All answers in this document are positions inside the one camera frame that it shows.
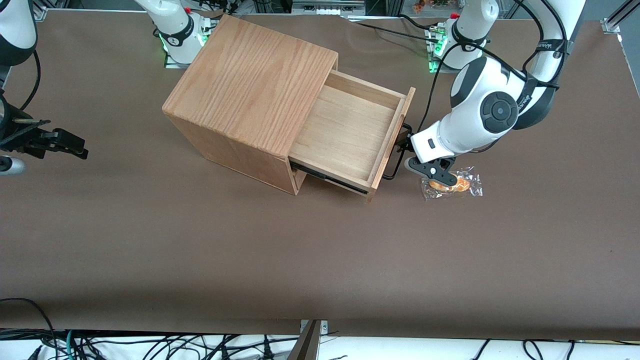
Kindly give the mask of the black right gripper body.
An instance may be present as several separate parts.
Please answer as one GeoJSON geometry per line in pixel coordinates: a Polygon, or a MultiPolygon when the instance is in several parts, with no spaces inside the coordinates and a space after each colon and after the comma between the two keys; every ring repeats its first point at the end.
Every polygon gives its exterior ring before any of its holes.
{"type": "Polygon", "coordinates": [[[1,100],[0,140],[1,150],[4,152],[18,152],[39,157],[40,151],[30,148],[30,141],[34,138],[37,125],[19,125],[14,119],[34,119],[22,110],[7,102],[5,97],[1,100]]]}

